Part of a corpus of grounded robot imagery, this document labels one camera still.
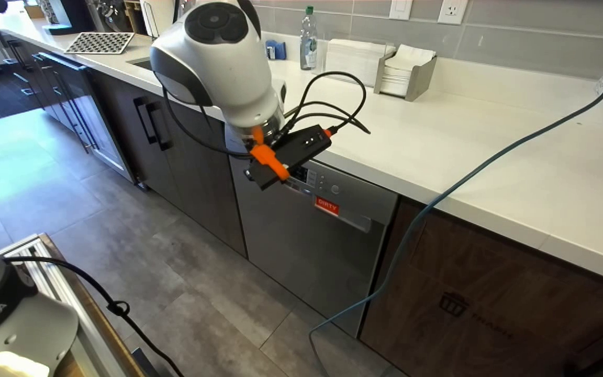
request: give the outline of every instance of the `backsplash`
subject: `backsplash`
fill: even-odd
[[[391,0],[253,0],[267,31],[300,34],[317,5],[320,38],[396,41],[489,65],[603,74],[603,0],[469,0],[463,25],[435,22],[441,0],[414,0],[409,20],[388,19]]]

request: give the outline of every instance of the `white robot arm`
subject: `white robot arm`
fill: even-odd
[[[246,0],[199,2],[150,49],[161,85],[179,103],[216,105],[244,139],[246,176],[266,189],[330,145],[320,126],[280,129],[283,105],[260,38],[257,13]]]

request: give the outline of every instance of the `white countertop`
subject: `white countertop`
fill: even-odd
[[[55,51],[71,41],[38,31],[14,8],[0,16],[0,29]],[[161,94],[155,74],[130,63],[146,58],[148,44],[141,36],[126,53],[76,58]],[[288,85],[287,107],[312,78],[296,63],[273,63],[273,72]],[[595,94],[597,82],[439,58],[432,88],[414,103],[369,91],[361,118],[372,134],[342,129],[319,159],[424,202]],[[352,109],[357,88],[320,79],[312,95]],[[439,209],[603,275],[603,103],[506,155]]]

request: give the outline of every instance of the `wood-look floor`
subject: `wood-look floor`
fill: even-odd
[[[51,234],[127,300],[187,374],[319,374],[305,339],[317,311],[155,193],[105,170],[42,110],[0,118],[0,246],[32,233]],[[400,374],[336,328],[320,333],[319,350],[329,374]]]

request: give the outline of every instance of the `sink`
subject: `sink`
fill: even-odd
[[[144,60],[130,60],[130,65],[137,65],[137,66],[143,66],[143,68],[153,70],[153,66],[150,66],[150,58],[144,58]]]

